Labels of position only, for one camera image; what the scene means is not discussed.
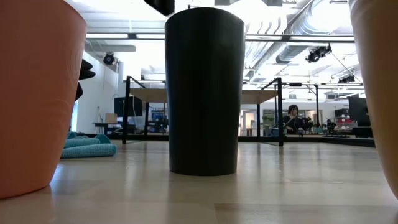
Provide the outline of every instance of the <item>dark gray vase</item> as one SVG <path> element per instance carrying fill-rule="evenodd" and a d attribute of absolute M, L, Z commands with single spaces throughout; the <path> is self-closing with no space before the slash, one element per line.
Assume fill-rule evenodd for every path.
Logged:
<path fill-rule="evenodd" d="M 244 22 L 221 9 L 179 12 L 165 25 L 170 170 L 236 172 Z"/>

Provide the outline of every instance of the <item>wooden floor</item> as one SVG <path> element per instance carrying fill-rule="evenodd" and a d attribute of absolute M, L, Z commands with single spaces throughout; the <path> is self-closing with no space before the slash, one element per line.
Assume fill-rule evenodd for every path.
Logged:
<path fill-rule="evenodd" d="M 51 184 L 0 200 L 0 223 L 398 223 L 373 148 L 241 143 L 238 172 L 169 172 L 168 142 L 61 160 Z"/>

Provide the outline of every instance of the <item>orange cylinder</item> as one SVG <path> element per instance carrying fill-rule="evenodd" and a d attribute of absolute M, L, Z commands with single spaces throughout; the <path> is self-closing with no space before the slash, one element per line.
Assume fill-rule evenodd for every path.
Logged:
<path fill-rule="evenodd" d="M 48 185 L 67 136 L 84 19 L 63 0 L 1 1 L 0 198 Z"/>
<path fill-rule="evenodd" d="M 349 5 L 376 148 L 398 197 L 398 1 L 350 0 Z"/>

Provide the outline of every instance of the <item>black metal frame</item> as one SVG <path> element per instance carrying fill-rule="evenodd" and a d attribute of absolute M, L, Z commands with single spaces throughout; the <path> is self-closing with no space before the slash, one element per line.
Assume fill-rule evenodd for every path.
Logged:
<path fill-rule="evenodd" d="M 122 135 L 115 135 L 109 134 L 107 135 L 112 140 L 122 140 L 123 144 L 127 143 L 127 140 L 132 141 L 168 141 L 168 135 L 155 135 L 151 136 L 148 135 L 148 115 L 149 115 L 149 103 L 146 103 L 146 118 L 145 118 L 145 127 L 144 127 L 144 134 L 143 135 L 128 135 L 127 134 L 127 126 L 128 126 L 128 106 L 129 101 L 126 100 L 130 97 L 130 87 L 131 87 L 131 80 L 137 83 L 140 87 L 145 88 L 143 84 L 139 81 L 135 80 L 133 77 L 128 76 L 126 80 L 126 96 L 124 100 L 124 108 L 123 108 L 123 134 Z M 279 130 L 283 129 L 283 119 L 282 119 L 282 88 L 284 85 L 288 85 L 287 83 L 282 83 L 281 78 L 276 78 L 272 82 L 268 83 L 265 87 L 262 87 L 262 90 L 265 90 L 267 87 L 274 85 L 274 90 L 278 91 L 277 96 L 275 97 L 275 125 L 278 126 Z M 316 96 L 317 102 L 317 123 L 319 123 L 319 98 L 318 98 L 318 85 L 317 84 L 306 84 L 306 85 L 313 85 L 315 87 L 315 92 L 313 92 Z M 279 146 L 283 146 L 285 142 L 312 142 L 312 143 L 333 143 L 333 144 L 345 144 L 351 146 L 365 146 L 365 147 L 375 147 L 373 139 L 353 139 L 353 138 L 326 138 L 326 137 L 319 137 L 319 138 L 299 138 L 299 137 L 286 137 L 283 134 L 280 134 L 279 137 L 265 137 L 261 136 L 260 132 L 260 104 L 257 104 L 257 136 L 239 136 L 239 142 L 277 142 Z M 94 137 L 96 134 L 85 134 L 88 137 Z"/>
<path fill-rule="evenodd" d="M 105 33 L 89 33 L 86 36 L 87 40 L 109 40 L 109 37 L 90 37 L 92 34 Z M 112 37 L 113 40 L 165 40 L 165 34 L 154 33 L 112 33 L 108 35 L 122 35 L 122 37 Z M 246 34 L 245 41 L 247 42 L 291 42 L 291 43 L 341 43 L 353 44 L 355 43 L 352 35 L 290 35 L 290 34 Z"/>
<path fill-rule="evenodd" d="M 148 135 L 148 115 L 149 115 L 149 103 L 146 103 L 146 112 L 145 112 L 145 126 L 144 126 L 144 134 L 143 135 L 128 135 L 127 134 L 127 126 L 128 126 L 128 108 L 129 108 L 129 101 L 127 100 L 130 97 L 130 87 L 131 87 L 131 80 L 136 82 L 140 87 L 145 88 L 143 84 L 139 81 L 134 79 L 133 77 L 127 76 L 126 79 L 126 95 L 124 96 L 124 108 L 123 108 L 123 134 L 122 136 L 118 135 L 109 135 L 111 139 L 121 139 L 123 144 L 127 143 L 127 140 L 141 140 L 141 141 L 168 141 L 168 136 L 149 136 Z M 275 110 L 278 110 L 278 127 L 280 130 L 283 129 L 283 119 L 282 119 L 282 79 L 276 78 L 272 82 L 270 82 L 266 87 L 270 86 L 271 84 L 275 84 L 275 89 L 278 91 L 278 98 L 275 98 L 275 102 L 278 102 L 278 109 L 276 108 L 275 103 Z M 267 142 L 267 141 L 277 141 L 279 142 L 279 146 L 284 145 L 284 136 L 280 134 L 279 137 L 261 137 L 261 125 L 260 125 L 260 104 L 257 104 L 257 137 L 246 137 L 240 136 L 238 137 L 238 141 L 244 142 Z"/>

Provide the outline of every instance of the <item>track light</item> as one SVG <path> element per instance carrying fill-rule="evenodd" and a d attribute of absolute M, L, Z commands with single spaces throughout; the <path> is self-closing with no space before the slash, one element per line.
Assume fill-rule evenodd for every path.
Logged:
<path fill-rule="evenodd" d="M 315 50 L 310 50 L 310 55 L 306 57 L 306 61 L 309 63 L 315 63 L 321 58 L 325 57 L 327 54 L 332 52 L 330 44 L 327 47 L 317 47 Z"/>
<path fill-rule="evenodd" d="M 350 82 L 355 82 L 355 77 L 353 75 L 348 75 L 345 78 L 340 78 L 338 80 L 338 83 L 350 83 Z"/>
<path fill-rule="evenodd" d="M 114 65 L 118 62 L 118 58 L 113 56 L 113 52 L 107 52 L 105 57 L 104 57 L 104 63 L 105 65 Z"/>

